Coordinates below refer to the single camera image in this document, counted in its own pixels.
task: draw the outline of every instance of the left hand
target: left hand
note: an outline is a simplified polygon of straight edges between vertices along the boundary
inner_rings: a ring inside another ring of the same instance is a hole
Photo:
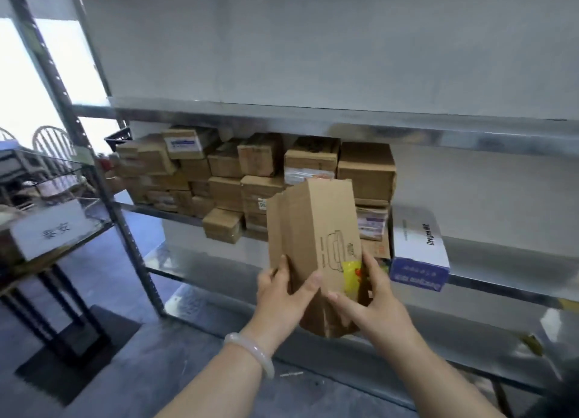
[[[292,333],[303,313],[320,289],[322,273],[312,273],[293,295],[288,294],[290,268],[287,257],[281,256],[280,265],[264,270],[257,278],[257,307],[241,335],[253,340],[263,352],[272,356]]]

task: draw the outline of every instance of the purple printed package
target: purple printed package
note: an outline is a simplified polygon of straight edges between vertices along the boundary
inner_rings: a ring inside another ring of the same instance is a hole
[[[432,212],[393,205],[391,213],[394,256],[390,279],[439,292],[448,280],[450,264]]]

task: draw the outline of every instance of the stack of cardboard boxes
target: stack of cardboard boxes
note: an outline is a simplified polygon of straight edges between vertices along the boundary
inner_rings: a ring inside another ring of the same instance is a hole
[[[256,133],[237,147],[242,164],[242,206],[252,237],[267,240],[266,199],[284,190],[280,134]]]
[[[387,144],[256,133],[221,143],[216,129],[175,126],[118,146],[117,174],[137,203],[203,218],[209,238],[235,243],[243,221],[267,239],[266,200],[309,178],[351,180],[362,243],[390,259],[388,218],[396,167]]]
[[[208,156],[216,209],[203,220],[207,237],[236,242],[243,219],[254,236],[267,236],[265,199],[283,189],[283,179],[275,177],[282,150],[281,135],[256,133],[233,138]]]
[[[118,145],[111,159],[133,202],[204,217],[214,207],[206,157],[219,143],[215,129],[177,126]]]
[[[375,258],[389,260],[387,223],[396,188],[396,165],[390,145],[344,142],[337,178],[352,181],[362,244]]]
[[[207,238],[235,243],[242,235],[242,170],[237,154],[240,139],[221,144],[208,156],[211,177],[209,192],[215,200],[213,209],[203,219]]]

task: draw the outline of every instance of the open cardboard box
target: open cardboard box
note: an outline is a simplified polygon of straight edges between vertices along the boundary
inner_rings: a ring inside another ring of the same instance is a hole
[[[370,303],[349,180],[307,179],[269,198],[267,230],[271,267],[276,268],[281,255],[287,255],[292,292],[315,270],[322,270],[323,290],[345,293],[363,305]],[[308,306],[300,326],[325,337],[357,330],[320,293]]]

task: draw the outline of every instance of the gray floor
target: gray floor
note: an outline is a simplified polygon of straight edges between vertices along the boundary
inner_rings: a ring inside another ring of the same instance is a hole
[[[131,213],[126,217],[143,253],[163,241],[158,220]],[[176,321],[157,318],[114,229],[60,264],[88,305],[98,304],[142,322],[143,326],[76,400],[63,408],[15,377],[16,368],[38,351],[40,343],[0,307],[3,416],[149,418],[219,351],[220,339]],[[163,300],[179,286],[160,277],[155,282]],[[56,327],[62,329],[69,323],[38,283],[26,283],[22,289]],[[278,374],[298,371],[302,370],[276,363]],[[302,375],[265,381],[253,416],[415,417],[416,413],[305,371]]]

